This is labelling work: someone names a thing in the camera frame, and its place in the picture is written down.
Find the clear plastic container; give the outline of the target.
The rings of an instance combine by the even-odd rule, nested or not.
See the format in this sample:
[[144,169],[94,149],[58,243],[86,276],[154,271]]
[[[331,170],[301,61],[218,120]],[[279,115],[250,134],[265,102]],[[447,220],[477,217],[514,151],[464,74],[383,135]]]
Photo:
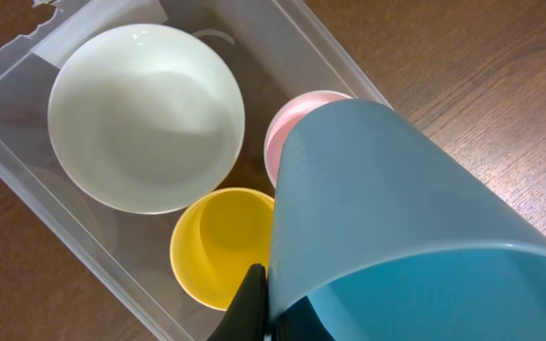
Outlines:
[[291,98],[334,90],[382,94],[301,1],[59,1],[53,17],[0,48],[0,177],[157,338],[204,340],[222,319],[186,294],[170,262],[177,213],[137,215],[88,197],[52,150],[46,111],[64,60],[112,27],[185,30],[227,63],[246,106],[246,135],[228,187],[271,193],[264,168],[270,120]]

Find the yellow cup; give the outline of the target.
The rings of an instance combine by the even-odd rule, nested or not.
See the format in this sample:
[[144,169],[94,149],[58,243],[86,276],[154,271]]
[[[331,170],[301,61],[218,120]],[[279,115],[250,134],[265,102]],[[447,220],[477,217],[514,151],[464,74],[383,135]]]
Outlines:
[[274,199],[251,188],[223,188],[200,198],[177,221],[170,242],[173,273],[202,305],[228,309],[248,268],[269,264]]

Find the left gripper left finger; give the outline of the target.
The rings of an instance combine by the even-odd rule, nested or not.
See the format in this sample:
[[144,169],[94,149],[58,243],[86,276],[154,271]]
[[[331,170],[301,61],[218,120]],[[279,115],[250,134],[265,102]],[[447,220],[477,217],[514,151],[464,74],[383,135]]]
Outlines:
[[263,341],[268,312],[265,268],[252,264],[208,341]]

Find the white bowl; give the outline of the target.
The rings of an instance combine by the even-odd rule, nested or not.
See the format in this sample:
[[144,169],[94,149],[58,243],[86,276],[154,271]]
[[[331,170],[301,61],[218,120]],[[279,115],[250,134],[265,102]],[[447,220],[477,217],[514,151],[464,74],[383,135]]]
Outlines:
[[224,60],[177,28],[132,24],[81,45],[53,82],[47,128],[74,184],[125,212],[191,205],[233,169],[244,100]]

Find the blue cup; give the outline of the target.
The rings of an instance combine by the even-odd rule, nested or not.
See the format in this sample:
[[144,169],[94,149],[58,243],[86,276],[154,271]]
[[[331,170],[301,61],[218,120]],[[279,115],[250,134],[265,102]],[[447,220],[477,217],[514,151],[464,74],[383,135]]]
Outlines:
[[546,340],[546,237],[389,107],[347,99],[290,132],[269,316],[307,299],[336,340]]

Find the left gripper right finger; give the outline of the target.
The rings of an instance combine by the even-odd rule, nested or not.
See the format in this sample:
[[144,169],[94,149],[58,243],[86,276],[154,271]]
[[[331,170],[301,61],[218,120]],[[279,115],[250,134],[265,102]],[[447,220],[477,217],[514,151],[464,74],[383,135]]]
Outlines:
[[275,339],[277,341],[335,341],[319,320],[307,296],[297,301],[277,318]]

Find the pink cup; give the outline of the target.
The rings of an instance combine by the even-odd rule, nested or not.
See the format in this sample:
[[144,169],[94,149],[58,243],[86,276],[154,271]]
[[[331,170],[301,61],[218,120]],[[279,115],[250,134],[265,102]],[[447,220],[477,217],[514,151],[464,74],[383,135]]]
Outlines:
[[277,185],[283,143],[296,124],[320,106],[351,98],[338,91],[315,90],[301,94],[284,104],[272,118],[264,139],[264,165],[273,187]]

